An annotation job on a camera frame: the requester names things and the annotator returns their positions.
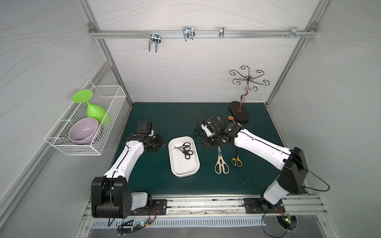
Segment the large black scissors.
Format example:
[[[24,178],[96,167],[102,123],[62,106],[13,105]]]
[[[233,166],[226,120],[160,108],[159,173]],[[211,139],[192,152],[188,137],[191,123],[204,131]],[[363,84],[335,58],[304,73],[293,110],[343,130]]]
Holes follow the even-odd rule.
[[[201,136],[201,137],[204,136],[204,131],[201,128],[201,122],[200,122],[199,118],[196,120],[196,128],[193,131],[193,135],[194,136]]]

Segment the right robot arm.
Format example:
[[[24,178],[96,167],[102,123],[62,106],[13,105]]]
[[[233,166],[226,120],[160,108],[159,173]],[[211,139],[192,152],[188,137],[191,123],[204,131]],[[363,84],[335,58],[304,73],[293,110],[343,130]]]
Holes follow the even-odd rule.
[[[308,173],[305,156],[300,148],[278,146],[252,134],[240,124],[231,123],[226,126],[216,116],[202,122],[201,129],[204,130],[204,148],[233,144],[254,153],[280,170],[279,176],[261,194],[259,206],[262,210],[271,210],[286,195],[299,193]]]

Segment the small black handled scissors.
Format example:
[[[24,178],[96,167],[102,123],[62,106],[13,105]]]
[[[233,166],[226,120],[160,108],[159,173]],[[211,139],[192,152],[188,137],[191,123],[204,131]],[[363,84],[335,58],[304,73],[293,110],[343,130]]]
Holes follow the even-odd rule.
[[[183,151],[190,151],[191,150],[191,144],[189,142],[185,142],[181,146],[174,146],[175,149],[181,149]]]

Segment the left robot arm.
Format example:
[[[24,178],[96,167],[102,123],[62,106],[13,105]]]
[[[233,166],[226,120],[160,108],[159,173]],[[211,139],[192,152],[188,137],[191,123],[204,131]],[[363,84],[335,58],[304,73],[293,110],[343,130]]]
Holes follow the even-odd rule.
[[[138,158],[165,145],[159,134],[132,134],[113,166],[91,183],[91,213],[94,218],[127,218],[140,208],[150,206],[148,192],[131,192],[129,178]]]

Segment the white storage box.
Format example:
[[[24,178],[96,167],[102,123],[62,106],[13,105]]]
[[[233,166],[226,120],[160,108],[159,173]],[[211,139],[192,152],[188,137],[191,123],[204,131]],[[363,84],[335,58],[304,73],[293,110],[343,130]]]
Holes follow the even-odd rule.
[[[189,160],[185,159],[184,154],[175,149],[174,146],[181,146],[185,142],[191,144],[193,155]],[[168,144],[169,158],[172,173],[178,178],[195,175],[200,169],[200,162],[194,140],[189,136],[183,136],[172,139]]]

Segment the cream white scissors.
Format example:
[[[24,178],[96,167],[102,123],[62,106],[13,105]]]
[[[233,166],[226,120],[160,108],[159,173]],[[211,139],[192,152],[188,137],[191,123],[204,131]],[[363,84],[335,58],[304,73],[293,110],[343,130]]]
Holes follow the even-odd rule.
[[[228,174],[229,173],[229,166],[228,164],[224,161],[222,153],[221,153],[221,148],[220,146],[217,147],[217,152],[218,152],[218,157],[217,157],[217,162],[215,164],[215,173],[216,174]]]

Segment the black yellow handled scissors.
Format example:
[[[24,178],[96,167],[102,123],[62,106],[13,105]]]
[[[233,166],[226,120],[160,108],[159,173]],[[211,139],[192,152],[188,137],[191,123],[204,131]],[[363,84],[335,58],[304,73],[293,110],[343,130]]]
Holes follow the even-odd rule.
[[[242,167],[243,163],[239,157],[239,148],[236,148],[236,154],[235,154],[235,157],[231,160],[231,164],[236,169],[239,169]]]

